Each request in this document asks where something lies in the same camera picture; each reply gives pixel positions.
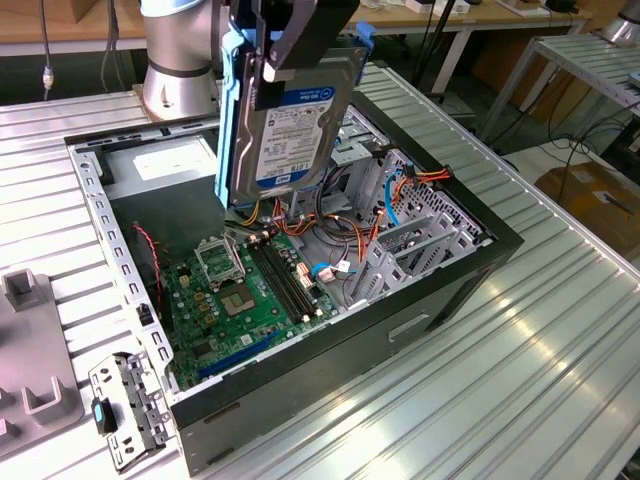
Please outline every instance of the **green circuit board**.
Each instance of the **green circuit board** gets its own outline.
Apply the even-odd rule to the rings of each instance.
[[[285,235],[276,235],[271,245],[282,255],[288,255],[283,259],[285,263],[289,259],[294,264],[302,262]],[[182,390],[202,381],[203,369],[226,360],[231,367],[239,363],[234,362],[236,357],[244,355],[240,360],[244,361],[338,313],[330,296],[317,286],[321,292],[318,294],[315,290],[317,298],[308,291],[305,294],[322,315],[314,316],[308,322],[290,319],[248,247],[239,245],[237,251],[246,273],[244,281],[227,282],[217,292],[209,286],[195,254],[162,271],[171,298],[173,330],[166,333],[174,352],[172,371]],[[229,258],[224,249],[212,253],[217,253],[218,257],[208,255],[209,272],[217,268],[216,263],[228,268]],[[289,274],[299,283],[295,270]]]

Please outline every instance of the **ram slot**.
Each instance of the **ram slot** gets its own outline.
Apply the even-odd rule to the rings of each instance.
[[[294,323],[303,321],[305,315],[310,318],[314,312],[311,301],[275,249],[271,245],[262,245],[249,251],[289,318]]]

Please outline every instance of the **gray plastic holder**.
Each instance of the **gray plastic holder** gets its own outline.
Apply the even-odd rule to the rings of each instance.
[[[0,276],[0,458],[83,413],[48,277]]]

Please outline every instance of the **slotted aluminum surface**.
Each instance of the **slotted aluminum surface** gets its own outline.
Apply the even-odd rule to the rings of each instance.
[[[595,35],[542,37],[536,50],[623,107],[640,102],[629,74],[640,72],[640,47],[620,48]]]
[[[370,66],[361,90],[526,242],[449,324],[197,478],[613,478],[640,445],[637,272],[392,72]],[[118,94],[0,119],[0,269],[23,262],[53,277],[86,406],[84,421],[4,461],[0,477],[117,478],[87,372],[136,344],[61,138],[144,115]],[[186,469],[170,442],[126,477]]]

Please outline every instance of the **blue hard drive label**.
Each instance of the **blue hard drive label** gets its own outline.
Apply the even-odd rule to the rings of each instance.
[[[325,102],[331,100],[336,94],[333,87],[303,88],[301,90],[289,90],[282,94],[282,105],[299,105],[301,103]]]
[[[262,188],[300,180],[315,160],[322,140],[320,117],[331,108],[335,88],[289,90],[282,105],[267,111],[256,181]]]

